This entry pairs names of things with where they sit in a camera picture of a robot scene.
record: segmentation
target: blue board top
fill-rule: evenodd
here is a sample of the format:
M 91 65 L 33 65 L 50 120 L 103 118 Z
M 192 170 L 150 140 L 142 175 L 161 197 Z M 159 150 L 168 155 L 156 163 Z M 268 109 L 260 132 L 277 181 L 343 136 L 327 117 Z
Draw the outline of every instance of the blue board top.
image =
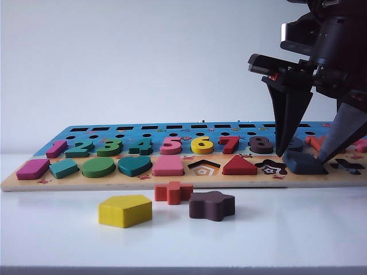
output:
M 305 140 L 306 136 L 326 135 L 331 126 L 327 121 L 301 122 L 295 136 Z M 104 146 L 106 139 L 121 139 L 123 151 L 127 151 L 130 144 L 142 138 L 151 138 L 153 151 L 159 152 L 164 138 L 180 137 L 182 153 L 192 154 L 190 144 L 192 139 L 208 136 L 214 143 L 214 151 L 222 151 L 224 145 L 219 145 L 221 136 L 239 136 L 238 150 L 244 150 L 253 136 L 264 136 L 275 144 L 275 124 L 273 121 L 236 121 L 236 122 L 199 122 L 199 123 L 155 123 L 155 124 L 110 124 L 110 125 L 74 125 L 67 127 L 54 139 L 42 147 L 34 156 L 43 156 L 56 140 L 66 140 L 69 148 L 75 146 L 75 141 L 88 139 L 93 141 L 96 149 Z

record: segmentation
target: yellow pentagon piece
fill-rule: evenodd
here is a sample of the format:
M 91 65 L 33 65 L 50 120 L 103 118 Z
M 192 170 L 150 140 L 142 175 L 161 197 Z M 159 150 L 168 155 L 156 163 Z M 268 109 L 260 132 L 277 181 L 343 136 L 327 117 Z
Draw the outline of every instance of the yellow pentagon piece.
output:
M 151 220 L 151 200 L 143 195 L 114 196 L 98 205 L 98 221 L 104 225 L 130 227 Z

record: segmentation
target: red cross piece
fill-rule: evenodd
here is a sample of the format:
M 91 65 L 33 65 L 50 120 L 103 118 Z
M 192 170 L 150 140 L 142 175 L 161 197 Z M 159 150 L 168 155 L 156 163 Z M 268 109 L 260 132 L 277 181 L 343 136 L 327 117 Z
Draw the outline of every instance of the red cross piece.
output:
M 191 183 L 169 182 L 168 184 L 156 184 L 154 186 L 154 199 L 167 201 L 169 205 L 179 205 L 181 201 L 188 201 L 193 192 Z

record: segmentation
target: green oval piece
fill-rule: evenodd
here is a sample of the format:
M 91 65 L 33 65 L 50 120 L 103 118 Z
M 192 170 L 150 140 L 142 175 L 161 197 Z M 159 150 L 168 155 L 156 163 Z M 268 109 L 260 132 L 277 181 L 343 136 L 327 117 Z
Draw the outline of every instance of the green oval piece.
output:
M 87 178 L 102 178 L 115 171 L 114 160 L 108 157 L 87 160 L 81 166 L 83 175 Z

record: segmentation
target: red triangle piece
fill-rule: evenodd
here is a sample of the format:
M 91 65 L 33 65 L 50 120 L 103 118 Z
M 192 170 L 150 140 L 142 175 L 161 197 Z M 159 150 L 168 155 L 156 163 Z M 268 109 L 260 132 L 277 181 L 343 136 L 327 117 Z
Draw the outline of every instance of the red triangle piece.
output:
M 224 167 L 223 175 L 256 175 L 257 167 L 239 155 L 234 156 Z

